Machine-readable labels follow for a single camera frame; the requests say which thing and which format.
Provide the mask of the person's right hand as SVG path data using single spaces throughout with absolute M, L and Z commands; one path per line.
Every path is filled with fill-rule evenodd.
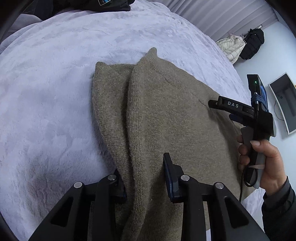
M 268 140 L 250 141 L 250 144 L 256 152 L 266 156 L 260 187 L 271 196 L 281 190 L 287 180 L 281 154 Z

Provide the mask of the person's right forearm sleeve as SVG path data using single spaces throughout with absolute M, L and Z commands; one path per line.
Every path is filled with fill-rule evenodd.
M 263 200 L 263 228 L 269 240 L 295 240 L 296 202 L 289 180 L 273 195 L 264 194 Z

